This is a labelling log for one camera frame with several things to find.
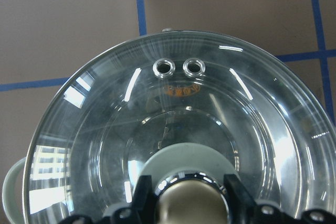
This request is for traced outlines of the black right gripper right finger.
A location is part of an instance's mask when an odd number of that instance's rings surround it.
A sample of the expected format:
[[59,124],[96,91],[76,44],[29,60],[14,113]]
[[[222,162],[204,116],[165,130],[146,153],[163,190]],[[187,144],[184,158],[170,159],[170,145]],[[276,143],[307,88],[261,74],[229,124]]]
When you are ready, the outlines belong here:
[[310,209],[294,218],[270,203],[259,204],[234,174],[224,175],[224,188],[231,223],[335,223],[335,215],[323,209]]

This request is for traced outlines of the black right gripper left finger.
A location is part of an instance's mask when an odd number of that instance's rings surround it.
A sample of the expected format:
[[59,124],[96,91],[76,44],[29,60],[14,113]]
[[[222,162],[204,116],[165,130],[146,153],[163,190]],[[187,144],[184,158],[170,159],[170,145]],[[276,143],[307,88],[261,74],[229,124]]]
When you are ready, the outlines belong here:
[[131,205],[118,208],[96,223],[154,223],[156,201],[157,196],[153,192],[152,177],[142,175],[138,179]]

